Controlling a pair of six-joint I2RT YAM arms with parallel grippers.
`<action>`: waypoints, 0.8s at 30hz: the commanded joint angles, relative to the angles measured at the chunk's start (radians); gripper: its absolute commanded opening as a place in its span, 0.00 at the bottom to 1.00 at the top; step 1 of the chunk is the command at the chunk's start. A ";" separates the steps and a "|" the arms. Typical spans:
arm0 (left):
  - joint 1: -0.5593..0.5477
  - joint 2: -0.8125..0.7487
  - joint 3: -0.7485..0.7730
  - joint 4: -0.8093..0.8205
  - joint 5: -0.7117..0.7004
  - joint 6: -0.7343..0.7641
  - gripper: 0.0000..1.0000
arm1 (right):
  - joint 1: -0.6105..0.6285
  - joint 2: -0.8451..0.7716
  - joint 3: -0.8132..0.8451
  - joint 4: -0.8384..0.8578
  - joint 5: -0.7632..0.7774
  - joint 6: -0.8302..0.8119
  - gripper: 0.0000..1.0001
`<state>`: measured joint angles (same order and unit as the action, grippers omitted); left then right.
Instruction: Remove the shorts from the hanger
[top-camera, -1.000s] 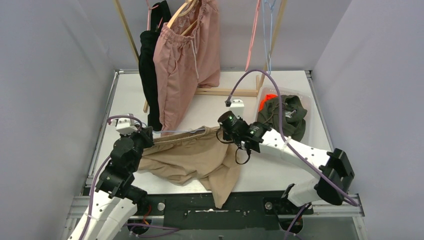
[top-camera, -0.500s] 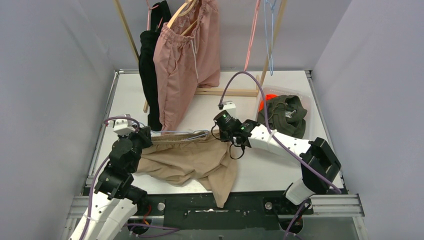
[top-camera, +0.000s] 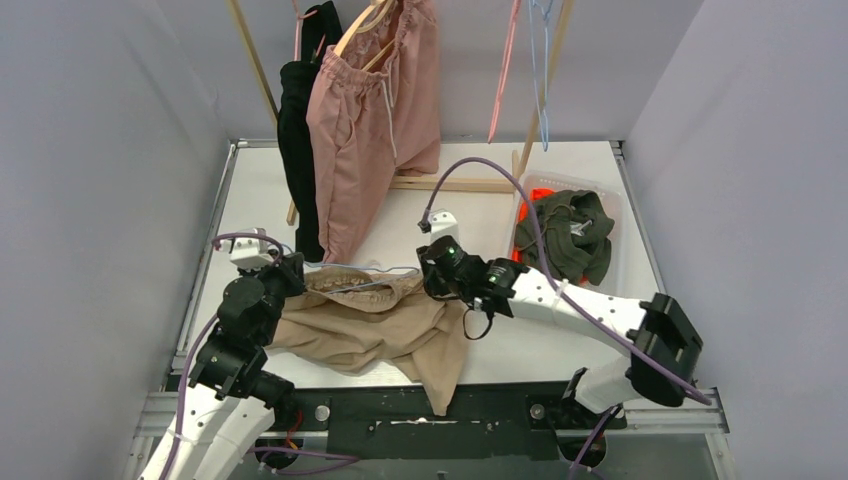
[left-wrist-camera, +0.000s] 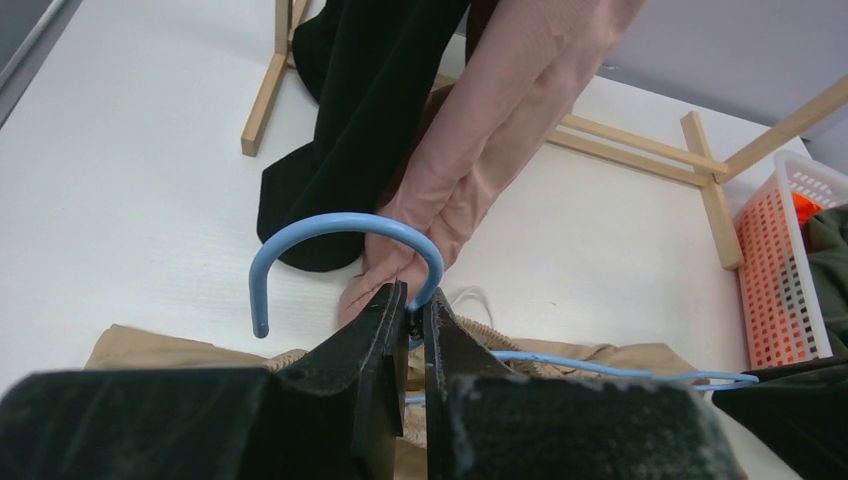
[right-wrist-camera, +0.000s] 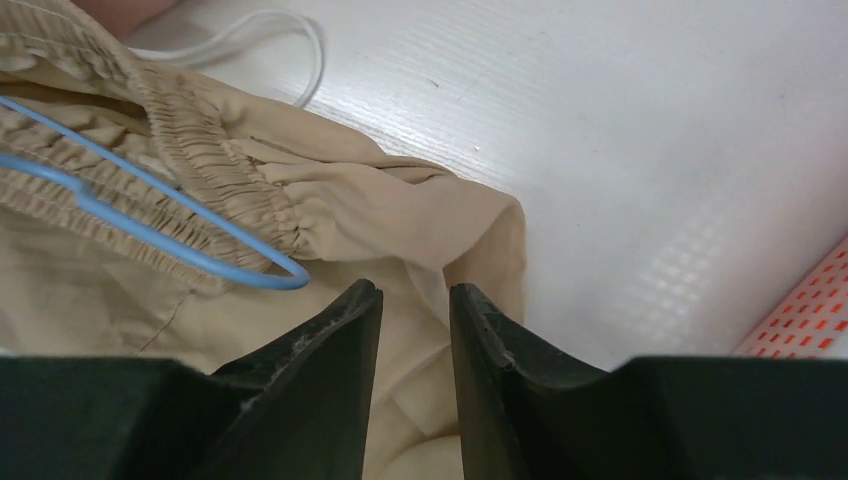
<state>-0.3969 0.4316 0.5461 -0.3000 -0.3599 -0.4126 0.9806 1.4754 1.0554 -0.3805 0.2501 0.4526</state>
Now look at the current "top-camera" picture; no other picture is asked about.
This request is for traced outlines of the wooden hanger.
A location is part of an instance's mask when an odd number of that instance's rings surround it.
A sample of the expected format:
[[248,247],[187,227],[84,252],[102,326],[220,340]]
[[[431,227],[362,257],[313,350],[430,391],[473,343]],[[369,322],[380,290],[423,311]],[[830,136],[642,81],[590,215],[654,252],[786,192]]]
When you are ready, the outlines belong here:
[[[335,45],[333,51],[335,54],[342,58],[345,49],[353,40],[353,38],[358,34],[363,34],[368,31],[373,30],[375,27],[378,27],[382,24],[383,19],[388,17],[390,13],[392,13],[396,8],[397,1],[396,0],[373,0],[369,2],[369,5],[363,10],[363,12],[352,22],[350,27],[345,31],[342,35],[341,39]],[[384,58],[386,57],[395,47],[397,41],[395,39],[390,40],[386,45],[384,45],[381,50],[373,56],[363,67],[362,71],[371,72],[374,70],[374,67]]]

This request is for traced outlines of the olive green shorts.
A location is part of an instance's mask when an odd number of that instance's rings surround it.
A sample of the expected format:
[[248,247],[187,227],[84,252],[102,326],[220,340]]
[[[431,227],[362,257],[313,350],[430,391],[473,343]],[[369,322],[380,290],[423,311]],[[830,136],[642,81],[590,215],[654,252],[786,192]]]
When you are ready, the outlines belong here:
[[612,260],[615,220],[605,212],[597,192],[535,189],[532,198],[542,241],[537,241],[523,204],[513,235],[513,259],[540,270],[545,255],[554,279],[600,285]]

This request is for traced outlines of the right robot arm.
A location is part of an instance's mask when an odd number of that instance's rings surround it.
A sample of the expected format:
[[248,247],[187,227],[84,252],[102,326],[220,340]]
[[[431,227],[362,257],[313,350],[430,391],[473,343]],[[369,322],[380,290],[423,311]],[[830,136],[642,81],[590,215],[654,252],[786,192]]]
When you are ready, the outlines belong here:
[[467,253],[451,236],[417,248],[426,293],[454,299],[489,322],[498,316],[551,323],[616,350],[602,366],[581,367],[563,396],[571,424],[585,427],[626,401],[679,407],[709,399],[694,385],[703,340],[676,299],[623,298],[556,281],[544,272]]

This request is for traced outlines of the light blue wire hanger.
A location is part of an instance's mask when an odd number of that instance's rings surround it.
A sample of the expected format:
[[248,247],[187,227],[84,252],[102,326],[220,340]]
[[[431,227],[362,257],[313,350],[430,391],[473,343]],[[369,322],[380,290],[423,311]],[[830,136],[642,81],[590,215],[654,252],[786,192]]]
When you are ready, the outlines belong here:
[[537,118],[536,132],[542,149],[549,148],[550,126],[547,112],[547,100],[550,80],[549,51],[551,47],[550,23],[554,2],[532,0],[527,3],[528,29],[530,35],[530,52],[533,87],[535,93],[535,110]]

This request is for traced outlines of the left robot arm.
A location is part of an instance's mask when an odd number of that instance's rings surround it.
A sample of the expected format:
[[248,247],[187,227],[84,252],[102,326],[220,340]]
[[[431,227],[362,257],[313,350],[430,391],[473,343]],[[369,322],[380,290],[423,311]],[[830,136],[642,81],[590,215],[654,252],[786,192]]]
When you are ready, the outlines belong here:
[[171,424],[142,479],[225,479],[259,435],[296,418],[293,384],[265,370],[285,301],[305,291],[302,254],[282,256],[224,289],[193,346]]

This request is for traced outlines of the beige shorts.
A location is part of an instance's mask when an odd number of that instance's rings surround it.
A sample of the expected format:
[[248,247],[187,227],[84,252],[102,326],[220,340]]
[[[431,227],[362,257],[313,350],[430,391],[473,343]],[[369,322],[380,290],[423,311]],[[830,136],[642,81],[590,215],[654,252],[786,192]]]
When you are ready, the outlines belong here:
[[423,386],[434,415],[447,414],[469,351],[463,303],[430,298],[422,275],[342,294],[310,291],[307,273],[305,285],[286,301],[270,348],[347,374],[388,361]]

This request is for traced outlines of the pink shorts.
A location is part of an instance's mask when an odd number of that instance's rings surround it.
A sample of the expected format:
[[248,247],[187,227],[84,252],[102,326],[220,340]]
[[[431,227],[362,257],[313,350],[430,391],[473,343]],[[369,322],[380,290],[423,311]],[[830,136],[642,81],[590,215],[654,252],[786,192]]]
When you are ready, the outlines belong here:
[[362,30],[362,14],[324,55],[308,104],[318,241],[347,263],[396,175],[437,172],[440,29],[431,1],[397,1]]

